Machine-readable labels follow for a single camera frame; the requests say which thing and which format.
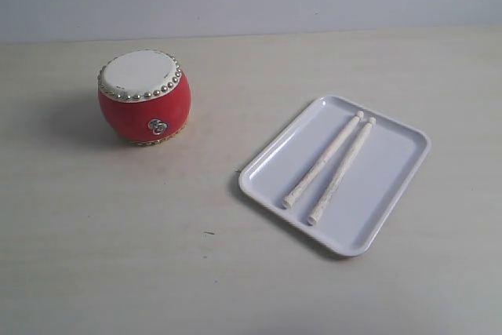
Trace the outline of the wooden drumstick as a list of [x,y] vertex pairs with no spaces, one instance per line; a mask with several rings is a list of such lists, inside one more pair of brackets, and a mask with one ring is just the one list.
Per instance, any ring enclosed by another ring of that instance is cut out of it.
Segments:
[[376,122],[377,121],[375,117],[370,117],[366,124],[359,131],[355,140],[341,160],[336,172],[333,175],[333,179],[329,183],[329,186],[325,189],[317,204],[309,213],[307,217],[307,222],[309,225],[315,226],[321,219],[322,214],[330,203],[337,188],[340,186],[340,183],[343,180],[346,172],[350,169],[352,162],[356,159],[358,153],[362,149],[363,144],[366,142],[366,139],[368,138]]
[[315,179],[317,175],[322,171],[327,162],[333,157],[333,155],[341,147],[344,141],[350,136],[355,127],[361,122],[363,118],[364,111],[359,110],[346,123],[342,130],[333,138],[330,144],[320,154],[312,167],[302,176],[302,178],[296,183],[293,189],[283,198],[282,207],[284,209],[290,209],[295,204],[295,202],[304,193],[313,179]]

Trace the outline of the red small drum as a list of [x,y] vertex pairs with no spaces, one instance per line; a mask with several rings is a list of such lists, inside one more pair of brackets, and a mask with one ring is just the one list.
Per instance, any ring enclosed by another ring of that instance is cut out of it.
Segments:
[[128,142],[158,144],[180,132],[191,110],[191,88],[174,56],[142,49],[106,63],[97,76],[100,110]]

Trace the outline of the white plastic tray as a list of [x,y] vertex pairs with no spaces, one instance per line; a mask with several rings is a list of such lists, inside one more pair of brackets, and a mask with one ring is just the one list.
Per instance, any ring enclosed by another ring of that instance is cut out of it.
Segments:
[[430,149],[418,129],[325,95],[258,153],[238,184],[284,223],[356,257],[370,247]]

